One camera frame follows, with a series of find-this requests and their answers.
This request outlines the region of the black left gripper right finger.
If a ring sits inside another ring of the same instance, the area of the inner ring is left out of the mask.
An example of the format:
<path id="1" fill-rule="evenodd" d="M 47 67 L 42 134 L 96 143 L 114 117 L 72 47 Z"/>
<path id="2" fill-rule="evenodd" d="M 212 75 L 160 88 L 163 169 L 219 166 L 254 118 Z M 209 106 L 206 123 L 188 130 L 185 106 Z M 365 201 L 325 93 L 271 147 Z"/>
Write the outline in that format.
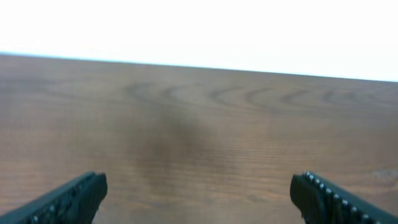
<path id="1" fill-rule="evenodd" d="M 313 172 L 294 174 L 290 199 L 309 224 L 397 224 L 397 217 Z"/>

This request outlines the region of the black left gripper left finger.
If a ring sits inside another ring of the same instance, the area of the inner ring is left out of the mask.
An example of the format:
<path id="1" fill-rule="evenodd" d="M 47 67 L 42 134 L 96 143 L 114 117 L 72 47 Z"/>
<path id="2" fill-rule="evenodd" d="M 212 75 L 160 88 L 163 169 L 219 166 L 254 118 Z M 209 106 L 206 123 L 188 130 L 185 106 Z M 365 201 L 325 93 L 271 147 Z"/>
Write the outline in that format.
<path id="1" fill-rule="evenodd" d="M 22 207 L 1 215 L 1 223 L 92 223 L 107 191 L 106 174 L 87 172 Z"/>

